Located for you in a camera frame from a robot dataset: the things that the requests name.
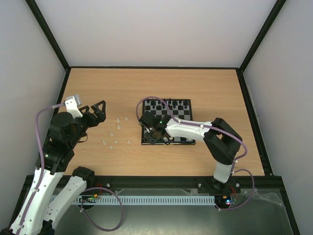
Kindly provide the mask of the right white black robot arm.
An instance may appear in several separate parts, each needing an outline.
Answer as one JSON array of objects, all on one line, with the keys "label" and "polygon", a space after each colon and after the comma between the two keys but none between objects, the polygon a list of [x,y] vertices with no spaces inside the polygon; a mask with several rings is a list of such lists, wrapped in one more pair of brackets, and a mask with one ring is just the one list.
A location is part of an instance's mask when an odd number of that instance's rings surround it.
[{"label": "right white black robot arm", "polygon": [[163,140],[169,143],[174,138],[204,142],[216,161],[210,186],[220,192],[230,187],[229,177],[243,140],[225,120],[216,118],[213,122],[196,122],[170,115],[160,118],[146,111],[138,122],[146,129],[144,138],[151,145]]}]

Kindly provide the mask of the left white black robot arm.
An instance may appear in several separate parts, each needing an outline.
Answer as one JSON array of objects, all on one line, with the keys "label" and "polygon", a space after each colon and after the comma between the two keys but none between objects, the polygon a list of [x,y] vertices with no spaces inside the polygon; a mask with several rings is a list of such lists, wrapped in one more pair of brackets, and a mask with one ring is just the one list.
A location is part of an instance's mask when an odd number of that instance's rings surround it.
[{"label": "left white black robot arm", "polygon": [[19,214],[10,227],[2,229],[2,235],[53,235],[68,208],[85,189],[93,186],[95,173],[85,167],[73,171],[67,185],[51,197],[56,186],[74,156],[74,148],[87,130],[106,119],[106,103],[100,101],[91,107],[80,107],[81,101],[71,96],[63,103],[48,106],[37,114],[62,106],[65,112],[53,116],[49,126],[49,139],[38,139],[39,158],[34,178]]}]

